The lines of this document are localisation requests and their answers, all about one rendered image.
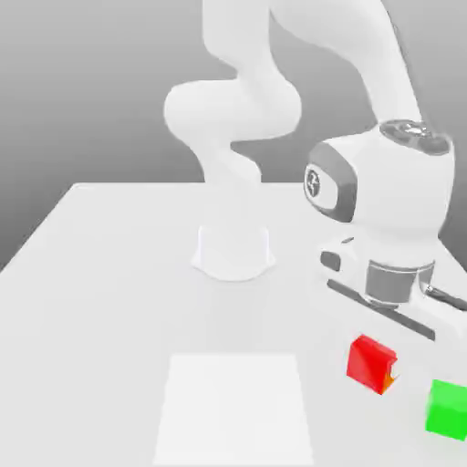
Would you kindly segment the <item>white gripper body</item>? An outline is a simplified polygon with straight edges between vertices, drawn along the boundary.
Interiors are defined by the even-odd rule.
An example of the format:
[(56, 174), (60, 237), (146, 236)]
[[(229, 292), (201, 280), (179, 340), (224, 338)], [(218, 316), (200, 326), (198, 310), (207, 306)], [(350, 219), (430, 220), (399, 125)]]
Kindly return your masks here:
[(440, 349), (441, 334), (434, 326), (397, 309), (375, 306), (358, 293), (327, 279), (324, 285), (328, 348), (344, 354), (360, 335), (375, 339), (400, 357), (434, 357)]

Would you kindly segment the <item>small red cube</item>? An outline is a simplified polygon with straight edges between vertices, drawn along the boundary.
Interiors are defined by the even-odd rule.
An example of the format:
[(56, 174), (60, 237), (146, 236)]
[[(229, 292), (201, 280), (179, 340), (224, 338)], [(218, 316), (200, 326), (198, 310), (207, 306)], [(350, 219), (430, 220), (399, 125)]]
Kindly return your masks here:
[(350, 344), (346, 374), (383, 395), (395, 380), (391, 371), (397, 361), (395, 351), (367, 335), (360, 335)]

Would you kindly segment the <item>small green cube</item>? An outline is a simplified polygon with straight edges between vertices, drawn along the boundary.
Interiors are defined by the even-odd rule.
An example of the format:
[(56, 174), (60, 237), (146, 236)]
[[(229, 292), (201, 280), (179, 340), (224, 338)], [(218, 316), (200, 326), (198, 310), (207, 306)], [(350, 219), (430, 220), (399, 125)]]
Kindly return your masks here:
[(439, 379), (431, 382), (425, 430), (457, 441), (467, 439), (467, 387)]

